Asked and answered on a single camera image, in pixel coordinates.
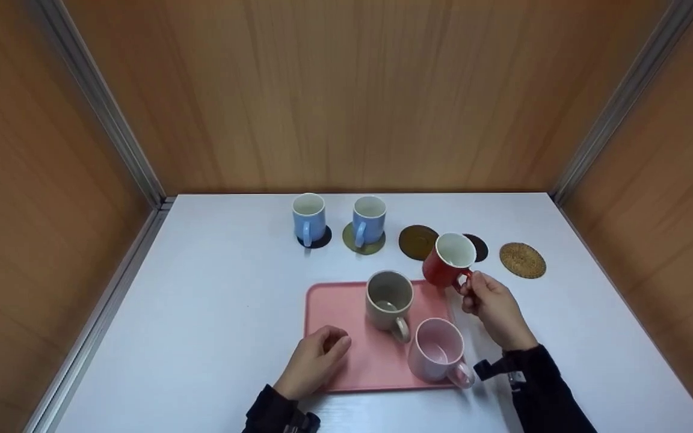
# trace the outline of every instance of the woven rattan coaster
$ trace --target woven rattan coaster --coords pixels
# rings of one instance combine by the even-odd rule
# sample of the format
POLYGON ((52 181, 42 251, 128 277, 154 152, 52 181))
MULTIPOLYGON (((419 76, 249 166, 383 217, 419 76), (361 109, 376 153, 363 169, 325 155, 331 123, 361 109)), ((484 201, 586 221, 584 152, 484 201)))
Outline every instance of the woven rattan coaster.
POLYGON ((399 249, 413 260, 424 260, 437 241, 437 232, 427 226, 408 226, 399 233, 399 249))
MULTIPOLYGON (((322 248, 322 247, 324 247, 325 245, 327 245, 327 244, 330 242, 330 239, 331 239, 332 237, 333 237, 333 233, 330 231, 330 227, 329 227, 329 226, 325 226, 325 234, 322 236, 322 238, 319 238, 319 239, 317 239, 317 241, 314 241, 314 242, 312 243, 312 246, 310 247, 310 249, 316 250, 317 248, 322 248)), ((299 244, 301 244, 301 247, 306 248, 306 247, 303 245, 303 240, 302 240, 301 238, 296 238, 296 239, 298 239, 299 244)))
POLYGON ((341 238, 344 241, 344 245, 347 248, 354 251, 355 253, 362 254, 364 256, 369 256, 373 253, 379 252, 385 243, 387 243, 387 232, 381 234, 379 241, 373 244, 363 244, 362 248, 357 248, 354 244, 354 230, 352 230, 352 223, 349 223, 344 227, 343 232, 341 232, 341 238))
POLYGON ((538 278, 547 271, 547 263, 533 247, 518 242, 504 244, 499 259, 509 272, 523 278, 538 278))

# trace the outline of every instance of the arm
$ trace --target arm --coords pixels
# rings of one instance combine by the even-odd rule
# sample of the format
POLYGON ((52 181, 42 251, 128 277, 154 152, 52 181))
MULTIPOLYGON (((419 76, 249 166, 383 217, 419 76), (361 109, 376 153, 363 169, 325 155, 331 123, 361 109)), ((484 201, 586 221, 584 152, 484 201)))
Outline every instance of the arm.
POLYGON ((520 372, 522 380, 511 384, 523 430, 594 432, 549 352, 528 328, 510 290, 487 274, 475 272, 461 294, 462 310, 477 315, 490 337, 504 349, 500 361, 493 365, 482 361, 475 366, 481 380, 498 373, 520 372))
POLYGON ((242 433, 283 433, 298 411, 298 401, 288 400, 273 387, 264 387, 247 413, 242 433))
POLYGON ((337 327, 324 326, 298 343, 280 379, 264 387, 247 413, 242 433, 284 433, 297 427, 316 431, 319 419, 298 410, 298 401, 319 389, 341 366, 352 340, 337 327))
POLYGON ((505 356, 516 358, 515 364, 525 378, 525 382, 514 384, 512 403, 526 433, 595 431, 544 346, 505 356))

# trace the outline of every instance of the tabletop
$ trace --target tabletop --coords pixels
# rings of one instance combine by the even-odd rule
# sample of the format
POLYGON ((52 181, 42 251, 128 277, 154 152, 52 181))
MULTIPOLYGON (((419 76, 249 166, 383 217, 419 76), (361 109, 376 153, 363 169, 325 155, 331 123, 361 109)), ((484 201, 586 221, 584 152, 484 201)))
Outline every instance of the tabletop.
MULTIPOLYGON (((693 400, 547 194, 380 194, 387 244, 371 256, 340 236, 360 195, 324 194, 333 240, 317 250, 292 234, 294 197, 179 195, 56 430, 241 431, 302 337, 306 290, 380 269, 422 279, 397 239, 423 224, 486 242, 473 268, 511 288, 597 430, 693 432, 693 400), (538 250, 547 273, 511 274, 498 257, 508 242, 538 250)), ((454 321, 468 364, 500 357, 478 318, 455 308, 454 321)), ((521 431, 504 376, 465 391, 317 395, 302 406, 322 433, 521 431)))

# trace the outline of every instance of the pink tray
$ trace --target pink tray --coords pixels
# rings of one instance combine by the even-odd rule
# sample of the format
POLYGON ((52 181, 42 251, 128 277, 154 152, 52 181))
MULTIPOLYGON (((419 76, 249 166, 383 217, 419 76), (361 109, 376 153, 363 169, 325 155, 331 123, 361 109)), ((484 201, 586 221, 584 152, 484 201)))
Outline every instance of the pink tray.
MULTIPOLYGON (((451 320, 445 293, 420 280, 413 283, 413 305, 407 320, 411 335, 427 318, 451 320)), ((365 282, 320 283, 306 292, 303 334, 330 324, 349 332, 352 348, 346 364, 326 384, 325 392, 379 391, 410 388, 453 387, 449 382, 429 384, 408 369, 410 343, 397 342, 389 332, 378 331, 365 318, 365 282)))

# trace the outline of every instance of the blue mug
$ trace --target blue mug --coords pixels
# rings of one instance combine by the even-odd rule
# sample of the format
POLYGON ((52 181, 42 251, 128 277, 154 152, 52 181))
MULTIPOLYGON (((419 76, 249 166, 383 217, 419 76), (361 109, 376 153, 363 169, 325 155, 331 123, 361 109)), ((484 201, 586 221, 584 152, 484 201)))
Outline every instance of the blue mug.
POLYGON ((307 192, 294 200, 294 233, 309 248, 325 236, 325 200, 307 192))
POLYGON ((366 195, 357 199, 352 211, 355 247, 362 248, 364 244, 378 242, 384 233, 386 216, 387 205, 376 195, 366 195))

